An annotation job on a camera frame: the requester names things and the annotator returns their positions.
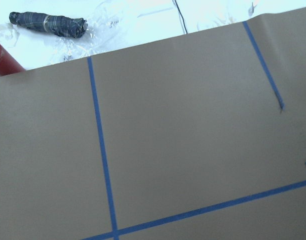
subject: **red tube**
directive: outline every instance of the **red tube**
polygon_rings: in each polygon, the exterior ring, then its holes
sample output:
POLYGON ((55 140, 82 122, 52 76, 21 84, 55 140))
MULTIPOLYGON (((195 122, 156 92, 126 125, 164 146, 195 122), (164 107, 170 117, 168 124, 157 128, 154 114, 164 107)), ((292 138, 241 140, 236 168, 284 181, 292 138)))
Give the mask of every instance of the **red tube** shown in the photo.
POLYGON ((24 71, 25 69, 0 45, 0 77, 24 71))

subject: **umbrella strap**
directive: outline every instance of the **umbrella strap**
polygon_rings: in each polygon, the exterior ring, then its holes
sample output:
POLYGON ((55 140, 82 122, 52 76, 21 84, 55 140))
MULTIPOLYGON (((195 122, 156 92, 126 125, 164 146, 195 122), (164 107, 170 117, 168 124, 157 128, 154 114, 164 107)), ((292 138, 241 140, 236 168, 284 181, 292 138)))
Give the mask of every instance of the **umbrella strap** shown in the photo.
POLYGON ((49 21, 49 18, 50 18, 50 15, 46 15, 46 17, 44 18, 44 21, 43 21, 43 27, 44 27, 45 32, 47 32, 47 33, 50 32, 47 28, 47 23, 49 21))

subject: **red pole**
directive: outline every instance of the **red pole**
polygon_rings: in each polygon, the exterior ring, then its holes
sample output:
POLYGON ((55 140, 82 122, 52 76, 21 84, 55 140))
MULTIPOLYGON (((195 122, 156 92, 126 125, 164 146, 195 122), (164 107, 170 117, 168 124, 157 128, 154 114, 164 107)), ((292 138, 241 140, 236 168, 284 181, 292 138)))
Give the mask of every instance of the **red pole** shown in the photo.
POLYGON ((24 71, 25 69, 0 45, 0 77, 24 71))

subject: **black wire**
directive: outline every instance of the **black wire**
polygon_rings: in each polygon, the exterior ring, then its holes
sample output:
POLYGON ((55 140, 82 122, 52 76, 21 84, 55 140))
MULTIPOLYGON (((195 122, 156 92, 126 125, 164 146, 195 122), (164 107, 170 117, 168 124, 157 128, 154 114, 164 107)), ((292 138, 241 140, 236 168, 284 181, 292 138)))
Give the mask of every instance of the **black wire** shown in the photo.
POLYGON ((174 0, 174 3, 175 3, 175 5, 176 5, 176 7, 177 7, 177 10, 178 10, 179 15, 180 15, 181 18, 182 18, 184 30, 185 30, 186 34, 188 34, 187 26, 185 25, 184 17, 183 17, 183 15, 182 15, 182 13, 181 13, 181 10, 180 10, 180 8, 179 8, 179 5, 178 5, 177 0, 174 0))

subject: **dark fabric roll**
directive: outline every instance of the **dark fabric roll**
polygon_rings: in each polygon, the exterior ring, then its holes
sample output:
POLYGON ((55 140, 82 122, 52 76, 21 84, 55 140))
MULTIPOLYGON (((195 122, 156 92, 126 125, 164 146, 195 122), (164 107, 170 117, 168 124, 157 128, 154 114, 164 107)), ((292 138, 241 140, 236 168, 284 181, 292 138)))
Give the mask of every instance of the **dark fabric roll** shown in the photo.
POLYGON ((12 24, 26 29, 47 32, 59 37, 80 38, 85 33, 86 20, 83 18, 69 18, 53 16, 37 12, 11 12, 9 20, 12 24))

